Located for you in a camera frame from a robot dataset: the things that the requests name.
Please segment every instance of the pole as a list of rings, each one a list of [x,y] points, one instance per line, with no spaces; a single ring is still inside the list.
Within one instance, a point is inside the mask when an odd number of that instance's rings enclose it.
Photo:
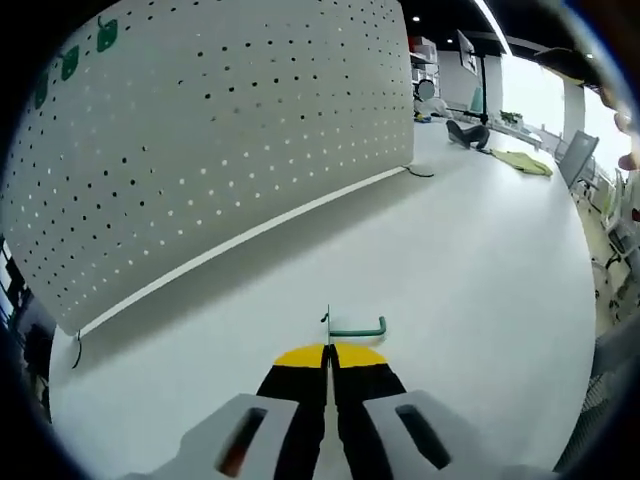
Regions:
[[[480,57],[480,67],[482,68],[482,115],[480,121],[483,125],[486,125],[489,121],[489,115],[487,114],[487,74],[484,68],[484,55],[478,55]]]

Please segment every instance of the ceiling light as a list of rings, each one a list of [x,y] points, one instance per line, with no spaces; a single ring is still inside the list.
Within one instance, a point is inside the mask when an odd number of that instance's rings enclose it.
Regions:
[[[509,48],[509,44],[507,43],[507,38],[504,36],[504,33],[502,33],[502,29],[500,28],[500,25],[498,25],[498,22],[493,16],[493,13],[491,13],[491,10],[489,10],[489,7],[487,7],[487,4],[484,2],[484,0],[474,0],[474,2],[476,3],[478,8],[484,15],[484,18],[486,18],[487,21],[489,22],[489,25],[491,25],[491,28],[493,29],[495,34],[498,36],[498,40],[500,40],[500,43],[502,44],[502,48],[504,48],[505,53],[507,55],[513,55],[511,53],[511,48]]]

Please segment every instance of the yellow cloth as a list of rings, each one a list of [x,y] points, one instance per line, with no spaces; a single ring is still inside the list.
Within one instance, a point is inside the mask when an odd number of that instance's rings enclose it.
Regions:
[[[491,154],[498,160],[502,160],[507,165],[511,165],[516,170],[531,175],[544,175],[550,177],[553,171],[544,163],[534,160],[523,152],[501,152],[500,150],[491,150]]]

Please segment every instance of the gray gripper base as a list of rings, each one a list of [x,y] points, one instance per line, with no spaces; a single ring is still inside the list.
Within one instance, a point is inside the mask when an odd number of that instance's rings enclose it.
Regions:
[[[526,466],[505,466],[482,448],[474,428],[423,391],[367,400],[364,405],[378,431],[394,480],[455,479],[543,480],[553,472]],[[414,409],[431,427],[449,463],[438,469],[420,453],[398,410]]]
[[[229,441],[242,426],[251,409],[266,411],[242,463],[239,480],[273,478],[284,437],[289,430],[298,403],[290,400],[240,394],[211,416],[193,427],[180,442],[178,454],[148,474],[130,473],[122,480],[226,480],[229,477],[216,470]]]

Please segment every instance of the metal rod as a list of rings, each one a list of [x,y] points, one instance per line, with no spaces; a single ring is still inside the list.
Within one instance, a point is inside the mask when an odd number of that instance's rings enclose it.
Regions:
[[[387,331],[387,322],[384,317],[378,317],[380,327],[375,330],[329,330],[331,337],[377,337]]]

